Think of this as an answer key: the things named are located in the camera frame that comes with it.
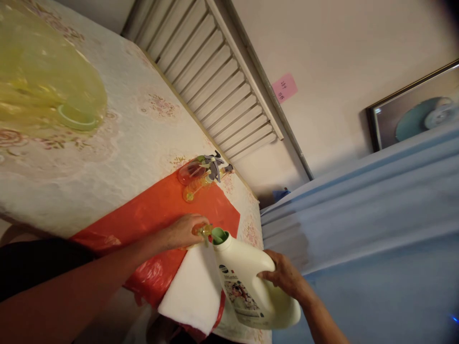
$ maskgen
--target white plastic bottle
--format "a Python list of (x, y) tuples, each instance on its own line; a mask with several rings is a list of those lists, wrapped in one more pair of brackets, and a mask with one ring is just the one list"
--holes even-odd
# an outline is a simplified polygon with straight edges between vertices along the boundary
[(301, 316), (298, 301), (257, 277), (259, 272), (275, 270), (271, 257), (219, 227), (212, 230), (212, 237), (220, 282), (239, 322), (262, 330), (295, 325)]

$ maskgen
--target picture frame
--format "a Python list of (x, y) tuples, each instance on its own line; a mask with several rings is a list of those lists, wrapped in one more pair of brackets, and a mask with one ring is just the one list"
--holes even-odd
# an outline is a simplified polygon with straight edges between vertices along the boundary
[(459, 59), (365, 109), (373, 151), (459, 120)]

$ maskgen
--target pink sticky note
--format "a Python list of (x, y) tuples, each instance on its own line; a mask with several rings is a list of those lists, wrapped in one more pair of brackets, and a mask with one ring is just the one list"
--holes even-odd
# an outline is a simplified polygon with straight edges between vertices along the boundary
[(279, 80), (277, 80), (273, 85), (273, 91), (276, 94), (279, 104), (285, 102), (288, 98), (293, 96), (298, 92), (296, 88), (295, 80), (290, 73), (285, 74)]

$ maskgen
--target floral tablecloth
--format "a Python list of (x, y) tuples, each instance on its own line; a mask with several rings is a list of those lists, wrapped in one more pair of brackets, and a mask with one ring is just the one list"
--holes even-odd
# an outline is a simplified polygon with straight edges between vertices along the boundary
[[(134, 43), (56, 2), (26, 3), (98, 70), (108, 109), (85, 141), (69, 140), (72, 132), (63, 129), (43, 140), (0, 126), (0, 214), (69, 238), (214, 151)], [(238, 239), (262, 248), (258, 201), (234, 174), (219, 186), (240, 213)], [(239, 324), (230, 307), (215, 333), (241, 343), (271, 342), (270, 331)]]

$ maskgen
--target white towel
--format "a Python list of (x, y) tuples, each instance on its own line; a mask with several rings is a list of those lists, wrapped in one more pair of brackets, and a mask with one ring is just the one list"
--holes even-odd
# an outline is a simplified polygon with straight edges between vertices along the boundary
[(212, 245), (190, 249), (178, 269), (158, 312), (209, 335), (217, 320), (221, 284)]

